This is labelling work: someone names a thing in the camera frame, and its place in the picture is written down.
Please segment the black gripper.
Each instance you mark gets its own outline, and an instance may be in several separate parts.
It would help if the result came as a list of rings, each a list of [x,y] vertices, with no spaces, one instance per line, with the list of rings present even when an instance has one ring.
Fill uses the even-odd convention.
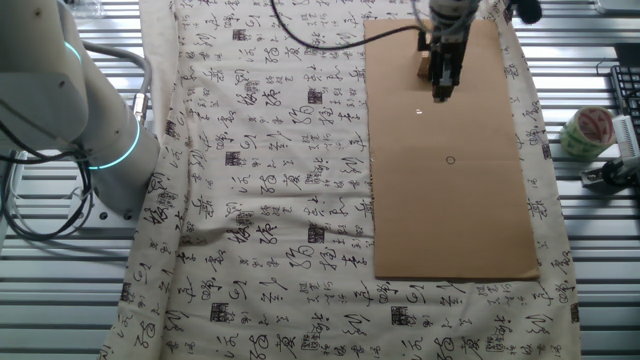
[[[432,60],[440,56],[448,58],[454,64],[432,63],[429,67],[428,78],[436,103],[446,102],[459,85],[460,65],[463,63],[469,33],[469,29],[463,29],[442,38],[434,37],[425,31],[420,31],[418,34],[417,49],[424,59]]]

